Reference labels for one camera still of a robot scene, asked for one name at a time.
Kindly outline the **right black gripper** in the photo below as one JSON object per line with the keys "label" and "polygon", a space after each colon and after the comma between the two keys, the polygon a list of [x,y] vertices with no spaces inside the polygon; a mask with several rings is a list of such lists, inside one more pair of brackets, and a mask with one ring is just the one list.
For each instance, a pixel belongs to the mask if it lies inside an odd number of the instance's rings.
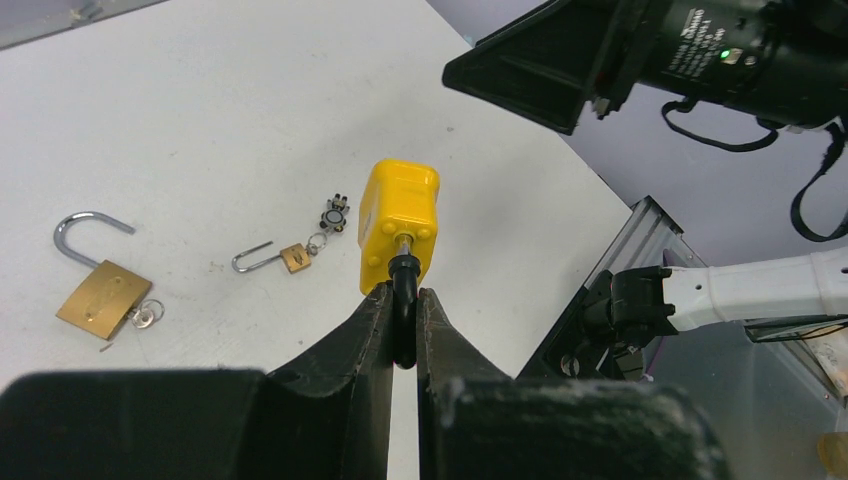
{"label": "right black gripper", "polygon": [[449,61],[445,87],[571,135],[586,102],[620,110],[651,54],[670,3],[548,1]]}

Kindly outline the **small brass padlock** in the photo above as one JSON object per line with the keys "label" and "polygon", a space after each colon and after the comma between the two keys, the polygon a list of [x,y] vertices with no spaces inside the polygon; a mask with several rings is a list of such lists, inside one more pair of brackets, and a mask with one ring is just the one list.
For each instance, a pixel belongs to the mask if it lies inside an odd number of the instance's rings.
{"label": "small brass padlock", "polygon": [[276,255],[268,257],[257,263],[247,266],[241,264],[241,261],[247,256],[257,253],[258,251],[269,247],[272,244],[272,241],[268,241],[250,249],[239,252],[231,259],[232,269],[237,273],[246,274],[259,268],[265,267],[271,263],[280,261],[290,274],[294,274],[308,268],[312,264],[312,257],[314,256],[313,245],[303,245],[301,243],[296,243],[289,247],[283,248]]}

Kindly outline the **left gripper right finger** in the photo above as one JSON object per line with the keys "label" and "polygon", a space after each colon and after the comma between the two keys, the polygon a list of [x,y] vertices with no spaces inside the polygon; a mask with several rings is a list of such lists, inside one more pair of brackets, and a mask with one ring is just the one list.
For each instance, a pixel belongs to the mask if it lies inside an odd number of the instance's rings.
{"label": "left gripper right finger", "polygon": [[519,380],[421,290],[416,349],[424,479],[725,479],[729,463],[681,391],[605,380]]}

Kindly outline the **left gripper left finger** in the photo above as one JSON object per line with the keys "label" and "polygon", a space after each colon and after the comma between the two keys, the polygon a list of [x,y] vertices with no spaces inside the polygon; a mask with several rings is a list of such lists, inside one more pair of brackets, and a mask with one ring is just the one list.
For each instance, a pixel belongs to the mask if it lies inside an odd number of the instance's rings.
{"label": "left gripper left finger", "polygon": [[1,396],[5,479],[386,474],[393,290],[299,356],[252,369],[40,372]]}

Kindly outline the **small padlock key charm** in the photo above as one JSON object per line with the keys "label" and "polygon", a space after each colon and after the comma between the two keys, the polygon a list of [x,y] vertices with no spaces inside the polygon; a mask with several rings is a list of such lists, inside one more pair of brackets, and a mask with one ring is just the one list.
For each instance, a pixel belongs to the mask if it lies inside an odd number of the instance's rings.
{"label": "small padlock key charm", "polygon": [[349,211],[350,205],[346,195],[336,193],[327,200],[319,218],[317,231],[307,240],[306,250],[309,255],[317,255],[325,248],[331,235],[345,230]]}

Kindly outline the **large brass padlock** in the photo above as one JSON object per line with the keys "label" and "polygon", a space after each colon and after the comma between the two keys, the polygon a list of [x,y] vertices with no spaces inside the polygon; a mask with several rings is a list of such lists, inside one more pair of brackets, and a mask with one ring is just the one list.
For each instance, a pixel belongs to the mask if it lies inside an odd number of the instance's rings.
{"label": "large brass padlock", "polygon": [[97,221],[133,235],[136,229],[107,214],[96,211],[73,213],[54,229],[53,243],[67,258],[91,269],[56,313],[56,317],[102,340],[114,337],[130,312],[141,305],[152,282],[109,260],[96,261],[72,249],[67,243],[71,227],[83,221]]}

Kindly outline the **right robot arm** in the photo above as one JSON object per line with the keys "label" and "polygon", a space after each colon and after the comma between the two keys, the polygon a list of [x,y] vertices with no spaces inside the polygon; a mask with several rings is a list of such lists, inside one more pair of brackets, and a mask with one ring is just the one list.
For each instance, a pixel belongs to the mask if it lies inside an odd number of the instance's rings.
{"label": "right robot arm", "polygon": [[[571,134],[590,104],[617,111],[636,84],[675,94],[661,114],[711,103],[753,116],[764,135],[715,147],[747,153],[781,130],[821,127],[825,175],[847,143],[843,1],[549,1],[448,62],[443,84]],[[754,343],[847,328],[843,248],[707,267],[680,230],[645,264],[607,252],[522,369],[525,378],[623,380],[621,361],[657,338],[740,324]]]}

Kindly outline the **yellow padlock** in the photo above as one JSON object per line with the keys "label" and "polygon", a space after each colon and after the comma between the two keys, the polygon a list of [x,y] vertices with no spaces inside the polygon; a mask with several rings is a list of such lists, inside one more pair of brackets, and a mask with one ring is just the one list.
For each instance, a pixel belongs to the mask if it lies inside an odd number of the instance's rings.
{"label": "yellow padlock", "polygon": [[420,262],[418,278],[424,278],[439,231],[439,190],[440,176],[428,165],[398,159],[375,164],[359,205],[362,294],[390,279],[388,264],[398,252],[399,237],[411,240],[411,254]]}

